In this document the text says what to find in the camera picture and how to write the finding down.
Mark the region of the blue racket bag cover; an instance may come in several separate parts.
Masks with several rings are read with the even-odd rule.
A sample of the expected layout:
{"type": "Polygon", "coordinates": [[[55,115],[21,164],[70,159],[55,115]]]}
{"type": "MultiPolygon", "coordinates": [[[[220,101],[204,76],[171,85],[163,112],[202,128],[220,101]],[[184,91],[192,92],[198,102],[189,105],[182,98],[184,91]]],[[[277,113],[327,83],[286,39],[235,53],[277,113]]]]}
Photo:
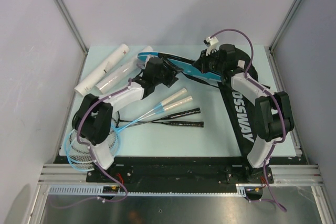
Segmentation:
{"type": "Polygon", "coordinates": [[[193,66],[194,60],[157,51],[140,52],[137,55],[137,58],[142,62],[146,62],[148,57],[158,57],[160,59],[169,61],[170,63],[183,69],[182,74],[185,75],[188,79],[196,81],[198,83],[217,88],[217,86],[212,85],[212,83],[221,82],[220,75],[213,71],[209,71],[207,73],[201,73],[200,70],[198,70],[193,66]]]}

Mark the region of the white shuttlecock tube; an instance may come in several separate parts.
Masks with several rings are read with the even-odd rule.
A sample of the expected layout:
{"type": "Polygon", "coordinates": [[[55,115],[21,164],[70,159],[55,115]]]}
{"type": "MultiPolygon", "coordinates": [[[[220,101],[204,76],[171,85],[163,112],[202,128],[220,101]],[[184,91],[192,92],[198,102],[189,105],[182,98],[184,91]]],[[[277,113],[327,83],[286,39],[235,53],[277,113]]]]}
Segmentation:
{"type": "Polygon", "coordinates": [[[112,71],[107,77],[96,84],[96,88],[101,94],[107,93],[110,89],[115,87],[122,79],[128,76],[131,72],[137,69],[138,53],[136,53],[129,61],[122,64],[116,70],[112,71]]]}

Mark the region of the black racket bag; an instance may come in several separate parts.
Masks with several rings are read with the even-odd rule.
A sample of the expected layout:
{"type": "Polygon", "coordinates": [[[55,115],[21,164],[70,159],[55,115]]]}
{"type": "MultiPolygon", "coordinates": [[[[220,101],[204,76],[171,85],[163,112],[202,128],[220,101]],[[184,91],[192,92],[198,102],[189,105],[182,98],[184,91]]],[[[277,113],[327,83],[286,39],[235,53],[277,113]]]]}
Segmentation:
{"type": "Polygon", "coordinates": [[[238,140],[242,156],[251,168],[261,168],[269,160],[274,145],[270,135],[271,115],[269,89],[258,83],[254,67],[247,69],[250,57],[231,44],[223,52],[223,73],[217,83],[238,140]]]}

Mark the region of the white cardboard tube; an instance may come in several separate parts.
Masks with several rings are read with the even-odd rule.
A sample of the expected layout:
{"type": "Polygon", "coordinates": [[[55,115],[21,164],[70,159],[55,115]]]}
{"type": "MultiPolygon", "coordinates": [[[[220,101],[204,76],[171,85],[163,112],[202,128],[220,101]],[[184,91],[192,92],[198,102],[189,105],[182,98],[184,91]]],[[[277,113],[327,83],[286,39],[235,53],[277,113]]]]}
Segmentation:
{"type": "Polygon", "coordinates": [[[113,67],[119,63],[130,51],[126,44],[121,44],[108,55],[93,71],[91,71],[74,90],[81,96],[85,96],[113,67]]]}

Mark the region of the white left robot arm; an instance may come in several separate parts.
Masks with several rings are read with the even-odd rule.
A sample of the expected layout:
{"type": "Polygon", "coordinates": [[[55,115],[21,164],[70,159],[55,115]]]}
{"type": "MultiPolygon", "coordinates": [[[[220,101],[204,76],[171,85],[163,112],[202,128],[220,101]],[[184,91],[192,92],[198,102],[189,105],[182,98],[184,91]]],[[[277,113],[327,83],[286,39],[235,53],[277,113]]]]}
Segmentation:
{"type": "Polygon", "coordinates": [[[107,143],[114,112],[145,99],[160,84],[171,87],[182,71],[182,68],[167,60],[153,57],[121,89],[101,97],[91,93],[84,96],[72,127],[77,131],[77,142],[89,151],[92,162],[99,168],[97,174],[103,181],[110,182],[116,175],[116,169],[111,166],[114,157],[107,143]]]}

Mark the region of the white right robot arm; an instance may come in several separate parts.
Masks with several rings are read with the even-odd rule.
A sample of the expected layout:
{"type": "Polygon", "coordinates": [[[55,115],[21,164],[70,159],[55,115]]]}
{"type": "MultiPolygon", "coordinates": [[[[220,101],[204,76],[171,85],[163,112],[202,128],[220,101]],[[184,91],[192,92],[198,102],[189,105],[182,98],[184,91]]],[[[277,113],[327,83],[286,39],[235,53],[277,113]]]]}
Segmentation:
{"type": "Polygon", "coordinates": [[[289,95],[259,83],[252,58],[232,44],[202,50],[193,66],[220,76],[218,87],[243,158],[243,179],[254,183],[266,177],[275,146],[294,128],[289,95]]]}

